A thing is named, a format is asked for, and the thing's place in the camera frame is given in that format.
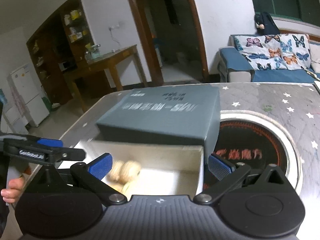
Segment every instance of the metal screw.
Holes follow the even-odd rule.
[[[196,196],[197,200],[202,203],[207,203],[212,200],[212,197],[208,194],[199,194]]]
[[[121,202],[121,201],[124,200],[124,196],[121,195],[121,194],[112,194],[112,195],[109,197],[109,200],[112,201],[112,202],[119,203],[119,202]]]

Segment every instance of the blue gripper pad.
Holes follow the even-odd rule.
[[[233,164],[228,166],[227,161],[222,160],[217,155],[210,155],[208,159],[208,168],[209,171],[218,179],[222,180],[228,174],[231,174],[234,171]]]
[[[104,153],[88,164],[88,172],[97,179],[102,180],[112,169],[112,155]]]
[[[63,142],[61,140],[41,138],[37,143],[50,147],[63,147]]]

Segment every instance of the wooden table leg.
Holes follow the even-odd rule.
[[[146,75],[144,74],[143,67],[142,67],[142,64],[141,64],[140,57],[139,57],[138,53],[135,52],[133,54],[133,57],[134,57],[134,61],[135,61],[136,65],[137,65],[137,68],[139,70],[139,73],[140,73],[142,82],[144,84],[144,87],[148,87]]]
[[[80,94],[80,91],[79,91],[79,89],[77,87],[77,84],[74,81],[71,81],[71,85],[72,85],[72,90],[75,93],[75,97],[76,97],[76,99],[79,100],[79,102],[81,104],[82,111],[85,113],[88,110],[88,108],[85,105],[85,103],[84,103],[84,101],[83,101],[83,99],[81,97],[81,94]]]
[[[116,66],[109,67],[109,70],[110,70],[110,74],[113,79],[113,82],[116,85],[117,91],[123,91],[123,87],[121,85],[120,77],[118,75],[118,71],[117,71]]]

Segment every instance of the butterfly print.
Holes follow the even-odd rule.
[[[264,41],[264,43],[266,43],[266,44],[269,43],[270,41],[272,41],[272,39],[280,42],[279,35],[266,35],[265,37],[266,37],[266,40]]]
[[[302,47],[306,48],[306,45],[304,44],[304,37],[303,36],[300,37],[300,40],[294,35],[292,35],[292,37],[294,38],[294,40],[296,42],[297,48],[300,46],[300,44]]]
[[[246,47],[251,47],[251,46],[258,46],[260,48],[263,48],[263,46],[260,43],[260,40],[257,38],[247,38],[247,45]]]
[[[248,62],[251,62],[251,60],[248,59],[247,55],[241,54]]]
[[[276,57],[276,56],[281,57],[280,48],[278,48],[276,51],[269,49],[269,53],[270,53],[270,57]]]
[[[243,50],[243,48],[242,48],[242,46],[240,44],[240,41],[237,38],[235,38],[235,45],[236,45],[237,51],[242,51]]]
[[[261,65],[260,63],[257,63],[257,66],[258,66],[258,69],[259,69],[259,70],[268,70],[268,69],[271,69],[270,63],[268,63],[267,66],[263,66],[263,65]]]
[[[274,61],[276,62],[276,69],[280,69],[281,64],[286,67],[281,57],[275,57]]]
[[[283,59],[286,61],[288,65],[291,65],[292,62],[295,64],[298,64],[297,58],[295,55],[293,55],[292,57],[283,57]]]
[[[262,53],[252,53],[249,58],[251,59],[257,59],[257,58],[261,58],[261,59],[269,59],[265,54]]]
[[[281,46],[283,52],[292,52],[291,39],[288,40],[288,43],[287,43],[287,44],[285,44],[283,41],[280,41],[280,46]]]
[[[299,58],[299,60],[304,60],[304,61],[307,61],[308,60],[308,57],[309,57],[309,54],[306,53],[306,54],[300,54],[297,52],[297,57]]]

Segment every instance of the person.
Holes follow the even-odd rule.
[[[30,167],[28,167],[24,173],[31,175]],[[10,204],[16,203],[21,195],[24,184],[25,178],[23,176],[17,179],[11,179],[8,183],[8,188],[1,190],[3,200]]]

